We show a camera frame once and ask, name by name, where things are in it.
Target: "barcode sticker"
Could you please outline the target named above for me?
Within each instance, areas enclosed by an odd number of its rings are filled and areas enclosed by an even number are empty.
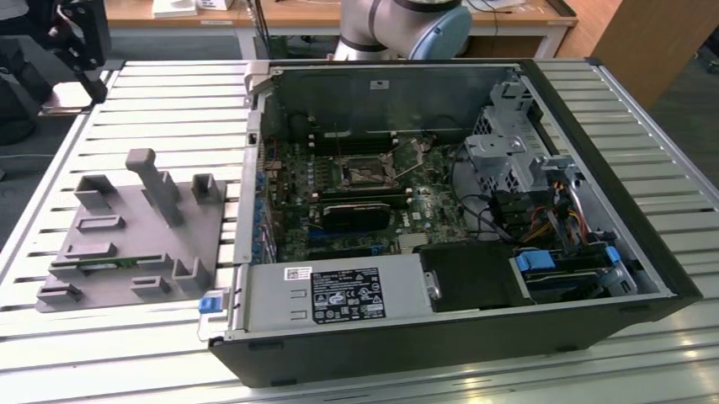
[[[312,274],[312,267],[284,268],[284,280],[307,280]]]

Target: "floor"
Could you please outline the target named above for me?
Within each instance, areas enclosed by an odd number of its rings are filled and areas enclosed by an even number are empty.
[[[206,59],[232,58],[231,55],[236,53],[232,49],[235,44],[227,43],[226,45],[228,46],[226,53],[218,50],[218,47],[207,50],[207,47],[198,46],[198,51],[203,55],[207,53]],[[127,50],[123,41],[119,41],[115,46],[114,56],[134,60],[156,57],[158,53],[152,51],[152,48],[163,49],[163,52],[167,52],[168,49],[164,44],[156,44],[155,47],[147,45],[138,53]],[[67,69],[52,60],[46,52],[32,45],[26,48],[26,52],[30,54],[31,60],[42,61],[39,68],[52,82],[67,80],[71,77]],[[187,59],[187,57],[182,57],[188,54],[186,51],[176,53],[176,59]],[[699,169],[719,185],[719,164],[715,163],[715,157],[719,155],[719,141],[717,141],[719,114],[717,111],[719,111],[719,74],[707,73],[705,66],[698,61],[691,61],[673,87],[651,109],[651,116],[694,160]],[[50,157],[3,157],[18,154],[54,154],[71,125],[72,118],[42,120],[36,133],[26,141],[12,146],[0,146],[0,169],[7,173],[0,182],[0,246],[7,241],[51,161]]]

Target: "white sticker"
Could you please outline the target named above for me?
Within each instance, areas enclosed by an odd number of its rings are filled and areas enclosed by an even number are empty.
[[[367,311],[378,311],[384,309],[384,305],[367,305]]]
[[[212,19],[204,19],[200,21],[200,25],[232,25],[232,21],[223,21],[220,20],[212,20]]]
[[[312,267],[284,268],[284,280],[307,280],[312,274]]]

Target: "black computer case side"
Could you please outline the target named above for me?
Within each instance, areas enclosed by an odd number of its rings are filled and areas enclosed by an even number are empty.
[[[210,351],[244,385],[294,385],[586,349],[687,304],[671,298],[286,338],[218,338]]]

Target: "blue latch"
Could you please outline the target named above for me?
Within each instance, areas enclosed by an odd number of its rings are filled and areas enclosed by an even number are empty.
[[[617,251],[617,247],[609,246],[605,248],[605,251],[607,252],[607,257],[611,260],[611,263],[617,265],[619,261],[622,261],[622,257],[619,256],[619,251]]]
[[[533,269],[555,269],[553,255],[547,250],[525,251],[515,258],[517,266],[522,272]]]
[[[219,296],[203,297],[198,311],[200,311],[200,314],[219,313],[223,311],[223,298]]]

